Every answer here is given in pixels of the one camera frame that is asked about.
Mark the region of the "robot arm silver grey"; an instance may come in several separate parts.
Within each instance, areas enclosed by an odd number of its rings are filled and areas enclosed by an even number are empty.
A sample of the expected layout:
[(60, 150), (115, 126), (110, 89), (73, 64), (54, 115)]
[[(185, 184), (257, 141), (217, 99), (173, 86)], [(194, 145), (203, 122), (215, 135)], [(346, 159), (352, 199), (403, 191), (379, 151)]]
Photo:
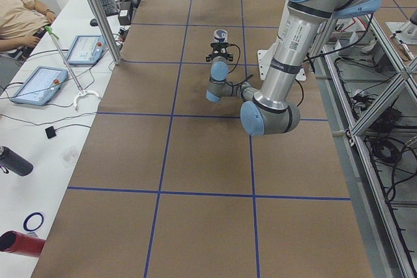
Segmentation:
[(243, 101), (240, 120), (250, 135), (286, 133), (300, 121), (297, 105), (287, 101), (287, 95), (306, 57), (317, 30), (330, 18), (352, 18), (377, 11), (382, 0), (289, 0), (289, 15), (268, 72), (260, 89), (248, 82), (227, 80), (226, 42), (213, 42), (212, 64), (206, 98), (219, 102), (223, 97), (236, 96)]

